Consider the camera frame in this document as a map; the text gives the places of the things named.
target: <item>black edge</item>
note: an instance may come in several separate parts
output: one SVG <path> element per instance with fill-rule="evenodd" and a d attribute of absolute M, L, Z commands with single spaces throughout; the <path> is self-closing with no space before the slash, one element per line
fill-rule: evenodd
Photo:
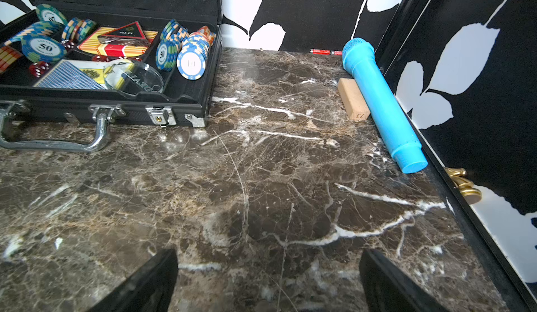
<path fill-rule="evenodd" d="M 429 0 L 401 0 L 390 25 L 375 51 L 375 60 L 384 73 L 397 56 L 399 49 L 418 21 Z"/>
<path fill-rule="evenodd" d="M 448 195 L 444 199 L 446 205 L 453 208 L 453 215 L 455 216 L 457 225 L 470 244 L 477 259 L 483 265 L 487 275 L 493 281 L 496 289 L 498 289 L 507 307 L 513 312 L 537 311 L 537 302 L 535 302 L 533 296 L 527 290 L 524 282 L 517 275 L 470 205 L 468 205 L 459 190 L 453 185 L 444 167 L 436 159 L 423 137 L 416 131 L 412 122 L 410 124 L 420 139 L 424 153 L 436 169 L 436 180 L 442 181 L 437 183 L 443 188 L 443 190 L 439 190 L 440 194 Z"/>

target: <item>poker chip case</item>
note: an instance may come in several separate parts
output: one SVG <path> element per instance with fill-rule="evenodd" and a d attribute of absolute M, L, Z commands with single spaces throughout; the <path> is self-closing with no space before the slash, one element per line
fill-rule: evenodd
<path fill-rule="evenodd" d="M 138 21 L 144 30 L 158 31 L 142 61 L 156 68 L 155 54 L 159 35 L 174 18 L 189 31 L 208 26 L 216 33 L 205 74 L 188 80 L 175 69 L 161 72 L 164 91 L 139 92 L 127 97 L 116 90 L 49 89 L 34 87 L 37 78 L 29 75 L 32 62 L 21 57 L 0 75 L 0 147 L 8 149 L 52 149 L 91 152 L 106 145 L 106 128 L 111 122 L 130 125 L 205 127 L 222 51 L 219 25 L 222 22 L 221 0 L 30 0 L 34 6 L 50 4 L 71 17 L 89 18 L 101 27 L 122 27 Z M 31 11 L 0 30 L 0 41 L 10 39 L 25 27 L 37 22 Z M 51 37 L 61 40 L 61 32 Z M 91 54 L 70 50 L 64 59 L 91 60 Z M 96 124 L 96 137 L 88 145 L 64 141 L 19 141 L 5 138 L 7 123 L 13 120 L 72 121 Z"/>

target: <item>red dice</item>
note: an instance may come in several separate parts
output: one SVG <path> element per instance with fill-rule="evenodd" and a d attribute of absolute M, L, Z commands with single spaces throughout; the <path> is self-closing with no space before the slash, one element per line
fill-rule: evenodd
<path fill-rule="evenodd" d="M 110 59 L 108 59 L 107 56 L 104 56 L 104 55 L 95 55 L 93 56 L 93 58 L 91 58 L 92 61 L 110 61 Z"/>
<path fill-rule="evenodd" d="M 67 52 L 71 51 L 71 49 L 75 47 L 75 43 L 72 40 L 63 40 L 61 41 L 61 45 L 63 45 Z"/>
<path fill-rule="evenodd" d="M 50 68 L 50 64 L 44 61 L 39 61 L 37 63 L 33 63 L 28 67 L 28 70 L 30 73 L 36 77 L 39 78 L 43 74 L 47 73 L 48 69 Z"/>

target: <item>poker chip 50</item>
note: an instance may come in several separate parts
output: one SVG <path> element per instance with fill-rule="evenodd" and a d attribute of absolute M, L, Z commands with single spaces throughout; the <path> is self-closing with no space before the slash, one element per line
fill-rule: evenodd
<path fill-rule="evenodd" d="M 24 56 L 33 63 L 57 62 L 67 53 L 63 45 L 48 36 L 29 34 L 24 36 L 21 43 Z"/>
<path fill-rule="evenodd" d="M 157 54 L 155 55 L 155 62 L 158 69 L 170 72 L 177 59 L 177 46 L 175 42 L 167 39 L 161 40 L 157 47 Z"/>

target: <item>metal clasp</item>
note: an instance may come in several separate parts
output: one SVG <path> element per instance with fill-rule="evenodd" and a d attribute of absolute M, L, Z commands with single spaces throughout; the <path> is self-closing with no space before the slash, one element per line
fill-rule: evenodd
<path fill-rule="evenodd" d="M 147 114 L 149 114 L 151 121 L 160 127 L 177 125 L 175 116 L 173 116 L 173 111 L 169 106 L 163 108 L 146 106 L 145 110 L 147 111 Z"/>

